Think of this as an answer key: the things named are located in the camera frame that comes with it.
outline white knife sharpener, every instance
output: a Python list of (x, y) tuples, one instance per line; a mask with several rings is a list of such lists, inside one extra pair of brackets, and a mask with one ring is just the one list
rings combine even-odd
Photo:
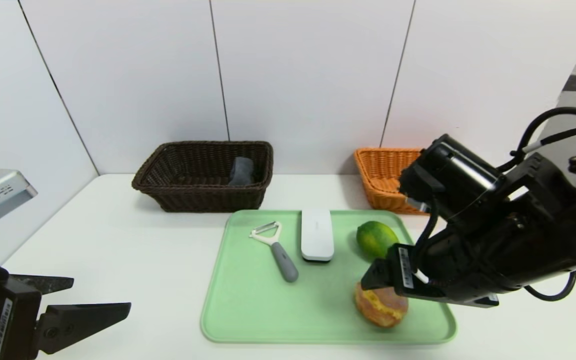
[(307, 262), (327, 263), (334, 254), (330, 211), (301, 210), (301, 257)]

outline orange wicker basket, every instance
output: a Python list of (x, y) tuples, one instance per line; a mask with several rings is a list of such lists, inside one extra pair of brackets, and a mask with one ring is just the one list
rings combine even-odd
[(418, 148), (358, 148), (354, 160), (361, 173), (366, 198), (374, 209), (398, 214), (427, 215), (406, 203), (399, 192), (402, 170), (420, 155)]

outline peeler handle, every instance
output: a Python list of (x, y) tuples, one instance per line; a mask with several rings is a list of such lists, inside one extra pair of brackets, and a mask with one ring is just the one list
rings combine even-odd
[(270, 246), (272, 250), (272, 256), (279, 266), (279, 271), (281, 271), (281, 276), (283, 279), (289, 283), (295, 282), (299, 278), (299, 271), (295, 267), (295, 264), (290, 260), (290, 256), (284, 250), (284, 247), (280, 243), (274, 243)]

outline lime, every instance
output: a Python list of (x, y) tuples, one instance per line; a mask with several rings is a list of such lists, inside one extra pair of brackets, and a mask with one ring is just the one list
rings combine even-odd
[(368, 221), (357, 228), (357, 244), (370, 257), (385, 258), (388, 248), (398, 242), (395, 232), (379, 221)]

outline wicker basket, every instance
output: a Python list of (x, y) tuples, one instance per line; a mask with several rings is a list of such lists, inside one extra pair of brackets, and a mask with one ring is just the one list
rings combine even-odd
[(354, 152), (371, 207), (398, 214), (426, 215), (408, 205), (406, 196), (399, 192), (402, 170), (419, 155), (418, 148), (359, 148)]
[[(253, 161), (253, 184), (228, 186), (235, 157)], [(265, 141), (181, 141), (159, 146), (132, 187), (165, 212), (230, 213), (258, 209), (272, 176), (273, 148)]]

